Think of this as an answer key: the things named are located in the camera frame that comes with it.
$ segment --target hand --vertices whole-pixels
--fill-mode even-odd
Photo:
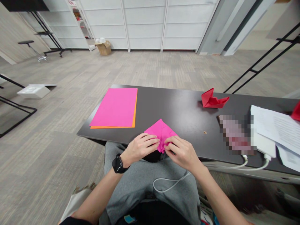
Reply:
[[[146,155],[154,152],[159,145],[156,135],[142,133],[129,143],[125,151],[120,155],[123,167],[128,168],[132,163],[139,161]]]
[[[165,140],[165,143],[169,143],[168,146],[164,146],[167,155],[172,159],[172,161],[182,168],[194,173],[199,167],[205,167],[192,146],[192,144],[178,136],[172,136]]]

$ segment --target red paper boat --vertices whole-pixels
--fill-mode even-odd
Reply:
[[[223,108],[229,97],[217,99],[213,97],[213,88],[201,95],[204,108]]]

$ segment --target red object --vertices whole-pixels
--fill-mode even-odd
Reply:
[[[293,111],[291,117],[292,117],[294,120],[300,121],[300,101],[298,102],[298,104],[297,104],[296,107],[294,108],[294,111]]]
[[[213,88],[201,95],[204,108],[223,108],[229,97],[217,99],[213,97]]]

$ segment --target sleeve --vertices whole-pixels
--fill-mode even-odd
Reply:
[[[73,217],[67,217],[59,225],[92,225],[90,222],[83,219],[76,219]]]

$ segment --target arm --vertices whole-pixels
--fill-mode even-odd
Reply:
[[[130,142],[120,155],[123,167],[128,168],[132,163],[154,152],[158,145],[159,139],[157,139],[157,136],[146,133],[140,134]],[[96,224],[122,176],[123,174],[115,173],[114,169],[111,168],[79,209],[72,214],[72,217]]]
[[[249,223],[218,186],[208,169],[198,159],[192,144],[178,136],[168,138],[165,143],[168,142],[171,143],[165,146],[167,155],[176,164],[190,171],[198,180],[220,224],[248,225]]]

